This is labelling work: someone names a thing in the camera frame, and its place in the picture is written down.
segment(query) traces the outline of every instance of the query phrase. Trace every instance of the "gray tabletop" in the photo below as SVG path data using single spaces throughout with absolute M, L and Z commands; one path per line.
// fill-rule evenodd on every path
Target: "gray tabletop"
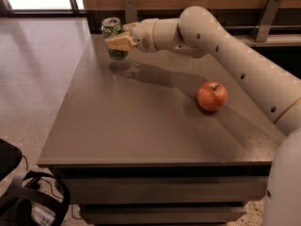
M 196 103 L 207 80 L 229 93 L 215 113 Z M 116 61 L 93 35 L 38 165 L 269 164 L 283 138 L 212 56 L 134 50 Z

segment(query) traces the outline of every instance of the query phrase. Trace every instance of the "floor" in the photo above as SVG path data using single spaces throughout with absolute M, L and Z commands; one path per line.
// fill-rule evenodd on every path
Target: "floor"
M 17 146 L 31 170 L 37 166 L 72 76 L 89 38 L 85 18 L 0 18 L 0 138 Z M 0 195 L 25 161 L 0 183 Z M 264 199 L 229 226 L 261 225 Z M 87 225 L 78 208 L 64 225 Z

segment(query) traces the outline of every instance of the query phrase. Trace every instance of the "apple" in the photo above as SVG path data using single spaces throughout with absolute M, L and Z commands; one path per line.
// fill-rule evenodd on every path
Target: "apple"
M 216 81 L 207 81 L 198 89 L 198 104 L 207 111 L 219 110 L 226 103 L 227 98 L 226 88 Z

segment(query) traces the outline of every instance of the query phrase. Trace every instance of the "black bag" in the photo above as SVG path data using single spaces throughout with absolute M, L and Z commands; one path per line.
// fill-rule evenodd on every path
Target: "black bag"
M 0 226 L 37 225 L 31 218 L 31 202 L 37 202 L 53 211 L 55 220 L 52 225 L 61 225 L 69 208 L 70 192 L 60 180 L 56 179 L 64 196 L 63 201 L 59 202 L 45 193 L 22 185 L 27 179 L 39 181 L 41 177 L 56 179 L 51 174 L 32 170 L 15 175 L 8 190 L 0 198 Z

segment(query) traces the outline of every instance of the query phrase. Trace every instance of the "metal bracket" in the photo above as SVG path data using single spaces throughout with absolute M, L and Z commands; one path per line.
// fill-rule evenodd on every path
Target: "metal bracket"
M 138 21 L 136 0 L 124 0 L 126 24 Z
M 270 32 L 272 22 L 275 19 L 278 8 L 282 0 L 268 0 L 262 13 L 259 25 L 252 32 L 255 41 L 266 41 Z

